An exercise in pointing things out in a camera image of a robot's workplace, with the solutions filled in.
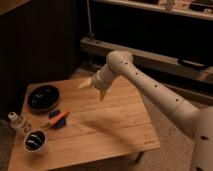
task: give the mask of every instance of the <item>small bottle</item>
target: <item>small bottle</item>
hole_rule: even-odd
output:
[[[15,112],[10,112],[8,114],[11,122],[10,125],[19,134],[25,137],[30,131],[33,130],[32,125],[21,115],[17,115]]]

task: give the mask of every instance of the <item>black bowl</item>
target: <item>black bowl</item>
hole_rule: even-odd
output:
[[[35,112],[46,112],[59,101],[59,90],[52,85],[44,85],[33,90],[27,100],[28,106]]]

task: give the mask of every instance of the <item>table leg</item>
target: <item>table leg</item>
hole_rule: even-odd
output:
[[[135,163],[139,164],[145,152],[139,152],[137,158],[135,159]]]

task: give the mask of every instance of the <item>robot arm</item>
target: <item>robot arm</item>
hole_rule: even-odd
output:
[[[102,96],[118,76],[127,78],[184,134],[195,140],[191,171],[213,171],[213,107],[198,109],[186,99],[142,73],[127,51],[112,51],[107,63],[91,79]]]

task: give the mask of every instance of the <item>white cup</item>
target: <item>white cup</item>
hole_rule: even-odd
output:
[[[24,138],[23,147],[32,154],[46,154],[49,151],[46,133],[41,129],[29,132]]]

